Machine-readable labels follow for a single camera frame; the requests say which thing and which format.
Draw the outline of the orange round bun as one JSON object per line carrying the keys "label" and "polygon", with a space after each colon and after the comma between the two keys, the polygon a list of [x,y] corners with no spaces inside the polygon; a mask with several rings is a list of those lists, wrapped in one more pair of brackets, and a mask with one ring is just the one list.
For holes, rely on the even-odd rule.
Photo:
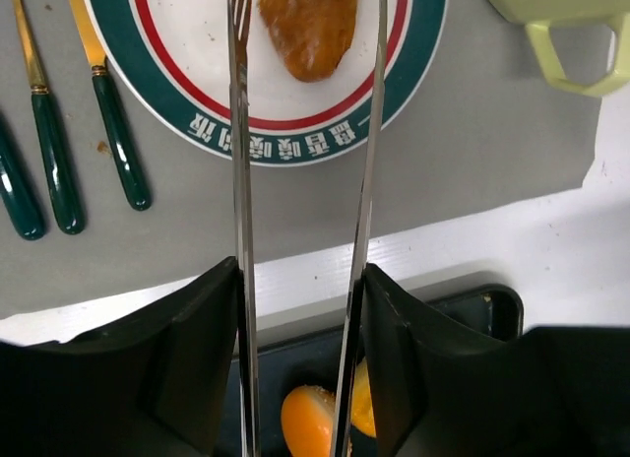
{"label": "orange round bun", "polygon": [[330,456],[335,408],[335,395],[320,386],[302,385],[288,393],[281,424],[292,456]]}

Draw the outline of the glazed donut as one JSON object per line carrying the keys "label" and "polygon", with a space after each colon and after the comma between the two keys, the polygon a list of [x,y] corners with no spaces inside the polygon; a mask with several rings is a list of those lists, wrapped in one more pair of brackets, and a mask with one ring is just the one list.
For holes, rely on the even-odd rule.
{"label": "glazed donut", "polygon": [[350,410],[351,424],[363,434],[375,438],[376,429],[370,392],[367,360],[355,369]]}

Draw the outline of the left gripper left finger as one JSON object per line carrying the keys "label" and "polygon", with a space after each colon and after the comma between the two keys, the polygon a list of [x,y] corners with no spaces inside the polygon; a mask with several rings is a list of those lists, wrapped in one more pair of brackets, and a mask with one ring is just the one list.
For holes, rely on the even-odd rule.
{"label": "left gripper left finger", "polygon": [[209,456],[237,328],[237,263],[67,343],[1,346],[5,456]]}

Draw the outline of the black tray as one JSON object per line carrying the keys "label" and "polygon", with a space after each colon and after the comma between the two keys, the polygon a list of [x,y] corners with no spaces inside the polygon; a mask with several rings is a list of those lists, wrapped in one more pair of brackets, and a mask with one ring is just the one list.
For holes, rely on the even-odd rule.
{"label": "black tray", "polygon": [[[462,293],[425,300],[431,307],[478,333],[501,341],[522,334],[524,308],[519,295],[503,285],[483,285]],[[264,347],[258,355],[261,439],[264,456],[288,456],[281,408],[284,397],[301,385],[333,391],[341,354],[343,328],[335,326]],[[233,359],[215,444],[216,456],[239,456],[239,364]]]}

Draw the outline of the metal tongs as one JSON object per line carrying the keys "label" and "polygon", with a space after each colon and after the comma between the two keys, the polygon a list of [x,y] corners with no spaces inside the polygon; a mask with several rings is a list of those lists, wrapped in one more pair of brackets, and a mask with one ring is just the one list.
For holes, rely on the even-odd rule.
{"label": "metal tongs", "polygon": [[[236,259],[238,263],[237,329],[240,366],[241,443],[244,456],[261,454],[258,344],[253,258],[250,133],[247,92],[247,42],[252,0],[227,0],[229,108],[233,173]],[[388,0],[378,1],[378,39],[366,142],[366,158],[356,219],[350,283],[337,384],[330,454],[346,456],[351,399],[357,362],[361,307],[372,215],[373,168],[381,133],[388,47]]]}

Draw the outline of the pale green mug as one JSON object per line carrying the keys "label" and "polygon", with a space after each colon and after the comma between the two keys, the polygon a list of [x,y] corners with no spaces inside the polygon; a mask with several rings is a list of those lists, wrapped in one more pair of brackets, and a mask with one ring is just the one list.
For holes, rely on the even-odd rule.
{"label": "pale green mug", "polygon": [[629,83],[629,0],[487,0],[522,27],[553,88],[600,98]]}

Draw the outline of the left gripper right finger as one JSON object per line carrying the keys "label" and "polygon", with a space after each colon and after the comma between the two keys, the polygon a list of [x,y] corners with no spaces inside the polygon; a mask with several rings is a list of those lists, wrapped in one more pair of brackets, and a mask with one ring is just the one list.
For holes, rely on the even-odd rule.
{"label": "left gripper right finger", "polygon": [[503,342],[364,272],[382,456],[625,456],[629,332],[537,327]]}

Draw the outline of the white plate green red rim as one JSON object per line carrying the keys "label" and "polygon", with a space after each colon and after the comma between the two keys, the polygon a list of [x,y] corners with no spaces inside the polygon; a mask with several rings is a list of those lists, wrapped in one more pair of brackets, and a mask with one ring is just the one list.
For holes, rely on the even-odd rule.
{"label": "white plate green red rim", "polygon": [[[431,65],[448,0],[388,0],[385,122],[408,104]],[[221,158],[231,155],[226,0],[86,0],[124,83],[165,126]],[[335,73],[293,78],[258,15],[247,46],[250,159],[268,167],[323,162],[368,134],[378,0],[358,0],[352,44]]]}

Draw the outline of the brown oblong bread roll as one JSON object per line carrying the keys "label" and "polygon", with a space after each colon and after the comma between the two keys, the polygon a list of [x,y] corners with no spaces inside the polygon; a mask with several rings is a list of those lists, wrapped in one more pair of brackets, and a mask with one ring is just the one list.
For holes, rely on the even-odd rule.
{"label": "brown oblong bread roll", "polygon": [[358,0],[257,0],[286,70],[314,83],[330,78],[351,47]]}

